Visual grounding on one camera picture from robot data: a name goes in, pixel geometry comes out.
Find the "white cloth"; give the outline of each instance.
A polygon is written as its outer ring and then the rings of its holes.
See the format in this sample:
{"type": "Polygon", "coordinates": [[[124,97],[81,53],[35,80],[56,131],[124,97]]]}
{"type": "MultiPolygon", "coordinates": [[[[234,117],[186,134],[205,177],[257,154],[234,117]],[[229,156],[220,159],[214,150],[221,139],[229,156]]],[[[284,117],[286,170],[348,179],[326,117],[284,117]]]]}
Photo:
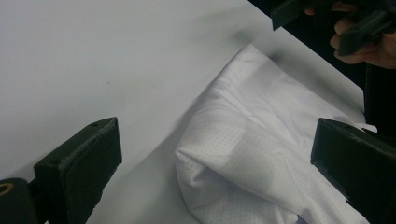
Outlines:
{"type": "Polygon", "coordinates": [[[367,223],[310,164],[318,118],[353,122],[247,46],[222,71],[176,151],[203,223],[367,223]]]}

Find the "folded fabric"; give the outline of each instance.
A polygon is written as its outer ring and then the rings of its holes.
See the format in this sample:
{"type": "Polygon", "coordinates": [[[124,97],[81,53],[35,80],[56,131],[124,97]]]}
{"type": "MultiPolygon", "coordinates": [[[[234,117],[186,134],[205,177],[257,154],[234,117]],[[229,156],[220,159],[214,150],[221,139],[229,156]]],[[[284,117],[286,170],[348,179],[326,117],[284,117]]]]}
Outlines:
{"type": "Polygon", "coordinates": [[[253,46],[222,71],[176,150],[203,223],[367,223],[310,164],[318,118],[353,122],[253,46]]]}

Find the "white fabric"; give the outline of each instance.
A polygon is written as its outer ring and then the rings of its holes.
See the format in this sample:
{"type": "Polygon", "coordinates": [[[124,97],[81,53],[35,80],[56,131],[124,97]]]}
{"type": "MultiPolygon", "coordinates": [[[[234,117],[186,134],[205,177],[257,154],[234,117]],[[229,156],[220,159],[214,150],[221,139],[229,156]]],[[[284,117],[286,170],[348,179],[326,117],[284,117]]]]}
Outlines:
{"type": "Polygon", "coordinates": [[[318,118],[352,121],[253,46],[223,70],[176,155],[203,223],[367,223],[310,164],[318,118]]]}
{"type": "Polygon", "coordinates": [[[19,0],[0,8],[0,179],[32,180],[33,165],[85,125],[119,118],[123,163],[89,224],[199,223],[179,192],[174,150],[207,85],[253,40],[364,121],[362,90],[287,31],[273,32],[249,1],[19,0]]]}

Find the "finger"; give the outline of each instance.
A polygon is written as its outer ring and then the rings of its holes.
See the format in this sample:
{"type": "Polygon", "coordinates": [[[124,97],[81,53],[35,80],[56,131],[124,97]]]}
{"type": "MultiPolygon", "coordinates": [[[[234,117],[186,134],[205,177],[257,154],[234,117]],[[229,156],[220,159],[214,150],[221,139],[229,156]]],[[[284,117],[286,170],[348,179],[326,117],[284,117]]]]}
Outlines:
{"type": "Polygon", "coordinates": [[[362,63],[366,59],[365,54],[352,54],[352,55],[347,55],[347,56],[341,57],[338,55],[338,50],[335,51],[334,56],[335,56],[335,58],[337,58],[347,64],[362,63]]]}
{"type": "Polygon", "coordinates": [[[340,35],[334,35],[332,37],[332,39],[330,40],[330,46],[332,46],[335,49],[339,49],[340,41],[341,41],[341,36],[340,35]]]}
{"type": "Polygon", "coordinates": [[[308,16],[313,16],[313,15],[315,15],[315,9],[314,8],[307,8],[305,11],[305,14],[306,15],[308,15],[308,16]]]}
{"type": "Polygon", "coordinates": [[[385,52],[396,55],[396,34],[384,34],[382,45],[385,52]]]}
{"type": "Polygon", "coordinates": [[[355,5],[345,4],[343,2],[337,2],[332,5],[333,11],[353,12],[356,11],[355,5]]]}
{"type": "Polygon", "coordinates": [[[349,28],[351,28],[353,25],[355,24],[355,22],[349,20],[347,17],[341,19],[340,21],[336,22],[334,25],[334,30],[335,32],[340,35],[342,34],[344,31],[348,30],[349,28]]]}
{"type": "MultiPolygon", "coordinates": [[[[353,12],[353,11],[356,11],[356,9],[357,9],[356,6],[350,5],[350,4],[345,4],[341,1],[334,3],[332,5],[332,11],[353,12]]],[[[308,16],[315,15],[315,9],[313,7],[307,8],[304,12],[308,16]]]]}
{"type": "Polygon", "coordinates": [[[358,50],[358,52],[347,55],[347,56],[340,56],[339,55],[339,50],[337,49],[334,53],[334,56],[343,61],[344,63],[348,64],[354,64],[354,63],[362,63],[362,62],[367,62],[370,60],[374,54],[377,53],[378,46],[374,44],[368,44],[358,50]]]}
{"type": "Polygon", "coordinates": [[[364,60],[367,63],[383,67],[386,69],[396,69],[396,58],[395,57],[381,57],[380,53],[373,53],[367,56],[364,60]]]}

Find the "black device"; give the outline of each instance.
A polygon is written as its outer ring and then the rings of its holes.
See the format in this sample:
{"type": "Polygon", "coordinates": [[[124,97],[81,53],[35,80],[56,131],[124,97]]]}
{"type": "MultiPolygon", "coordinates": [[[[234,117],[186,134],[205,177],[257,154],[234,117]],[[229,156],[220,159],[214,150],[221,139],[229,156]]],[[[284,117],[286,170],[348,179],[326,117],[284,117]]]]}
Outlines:
{"type": "MultiPolygon", "coordinates": [[[[374,125],[378,133],[369,131],[363,133],[337,121],[320,119],[311,162],[371,223],[396,223],[394,215],[396,211],[394,156],[396,150],[396,129],[394,128],[396,126],[394,106],[396,71],[367,63],[349,65],[333,56],[334,49],[329,44],[335,34],[333,27],[346,15],[342,12],[332,12],[329,16],[329,4],[334,1],[301,0],[297,4],[292,0],[288,3],[283,0],[249,0],[249,2],[268,17],[273,17],[274,28],[283,26],[285,30],[362,88],[366,123],[374,125]],[[312,5],[307,5],[307,2],[320,3],[318,6],[321,9],[317,11],[319,14],[316,13],[317,18],[304,14],[305,7],[312,7],[312,5]],[[320,25],[315,27],[311,25],[313,23],[320,25]]],[[[373,24],[387,24],[386,20],[394,22],[392,13],[395,11],[396,1],[357,0],[355,3],[359,4],[361,10],[359,15],[355,15],[357,23],[360,24],[357,33],[350,31],[347,35],[348,41],[356,41],[356,45],[353,44],[351,49],[342,47],[347,54],[361,48],[366,41],[375,41],[378,34],[386,32],[388,28],[391,30],[394,26],[392,24],[384,28],[386,26],[373,24]],[[390,9],[386,11],[386,16],[381,6],[390,9]],[[372,32],[367,35],[364,33],[367,30],[372,32]]]]}
{"type": "Polygon", "coordinates": [[[0,223],[85,223],[121,161],[117,118],[86,126],[34,166],[32,182],[0,181],[0,223]]]}
{"type": "MultiPolygon", "coordinates": [[[[299,17],[300,11],[313,8],[314,27],[331,24],[332,4],[339,0],[286,0],[271,10],[273,28],[288,24],[299,17]]],[[[339,55],[346,56],[357,52],[367,43],[377,44],[382,34],[393,33],[396,29],[396,17],[389,11],[393,1],[344,0],[346,4],[356,5],[357,11],[350,17],[356,22],[341,35],[339,55]]]]}
{"type": "Polygon", "coordinates": [[[311,163],[373,224],[396,223],[396,139],[319,119],[311,163]]]}

